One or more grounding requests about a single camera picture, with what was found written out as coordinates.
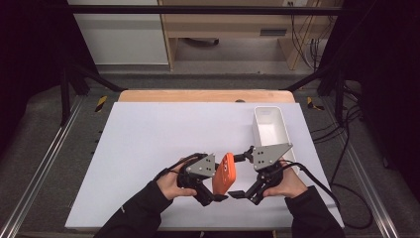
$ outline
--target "white table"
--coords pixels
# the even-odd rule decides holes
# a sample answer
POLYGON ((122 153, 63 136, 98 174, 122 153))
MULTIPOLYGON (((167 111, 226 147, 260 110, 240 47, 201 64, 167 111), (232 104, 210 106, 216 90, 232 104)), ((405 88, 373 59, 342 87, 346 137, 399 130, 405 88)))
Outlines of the white table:
MULTIPOLYGON (((117 102, 65 227, 99 229, 158 172, 182 157, 214 153, 219 162, 227 152, 247 150, 254 143, 257 106, 281 108, 296 161, 328 187, 297 103, 117 102)), ((230 190, 247 190, 257 173, 248 162, 236 166, 237 181, 230 190)), ((303 172, 299 176, 313 184, 303 172)), ((211 190, 211 179, 204 184, 211 190)), ((344 226, 333 200, 317 188, 344 226)), ((260 205, 230 197, 205 207, 193 197, 179 197, 161 218, 160 230, 273 230, 290 227, 292 221, 283 197, 267 197, 260 205)))

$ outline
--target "black sleeve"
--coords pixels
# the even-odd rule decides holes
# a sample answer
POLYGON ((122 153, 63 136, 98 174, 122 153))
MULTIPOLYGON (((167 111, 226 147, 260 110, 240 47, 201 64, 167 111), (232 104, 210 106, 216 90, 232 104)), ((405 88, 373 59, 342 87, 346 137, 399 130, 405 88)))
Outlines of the black sleeve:
POLYGON ((153 237, 160 226, 160 214, 172 202, 151 181, 118 209, 94 238, 153 237))
POLYGON ((345 237, 342 227, 330 213, 315 186, 294 198, 285 199, 293 215, 293 238, 345 237))

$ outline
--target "orange object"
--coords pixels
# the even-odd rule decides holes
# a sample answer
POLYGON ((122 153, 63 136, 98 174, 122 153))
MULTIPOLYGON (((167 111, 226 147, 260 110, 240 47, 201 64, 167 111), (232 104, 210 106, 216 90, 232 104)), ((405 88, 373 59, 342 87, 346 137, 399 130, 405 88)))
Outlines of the orange object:
POLYGON ((232 153, 222 159, 217 168, 216 175, 212 178, 213 194, 225 194, 236 179, 235 160, 232 153))

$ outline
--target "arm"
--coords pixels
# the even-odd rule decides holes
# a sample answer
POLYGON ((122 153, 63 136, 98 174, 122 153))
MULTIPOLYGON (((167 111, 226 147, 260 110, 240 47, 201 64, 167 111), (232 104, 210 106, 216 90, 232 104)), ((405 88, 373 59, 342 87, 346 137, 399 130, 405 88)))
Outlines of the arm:
POLYGON ((160 226, 160 213, 171 204, 172 200, 166 199, 158 184, 151 181, 118 209, 94 237, 152 237, 160 226))
POLYGON ((330 213, 317 189, 307 187, 292 168, 283 171, 283 180, 267 189, 264 196, 284 195, 293 215, 293 237, 345 237, 343 229, 330 213))
POLYGON ((343 229, 330 213, 315 186, 300 195, 285 199, 293 215, 293 237, 345 237, 343 229))
POLYGON ((153 237, 160 226, 160 214, 174 198, 197 194, 194 189, 180 188, 176 184, 177 172, 183 165, 157 181, 150 181, 114 213, 94 238, 153 237))

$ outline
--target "white plastic bin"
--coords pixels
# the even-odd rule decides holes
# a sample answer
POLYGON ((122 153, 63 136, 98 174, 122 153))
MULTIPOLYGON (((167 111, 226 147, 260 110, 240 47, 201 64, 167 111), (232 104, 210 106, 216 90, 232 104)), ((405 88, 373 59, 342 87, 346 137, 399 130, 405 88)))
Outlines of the white plastic bin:
MULTIPOLYGON (((254 144, 255 146, 270 146, 292 143, 289 140, 281 110, 278 107, 256 107, 254 110, 254 144)), ((287 161, 296 162, 293 148, 284 154, 287 161)))

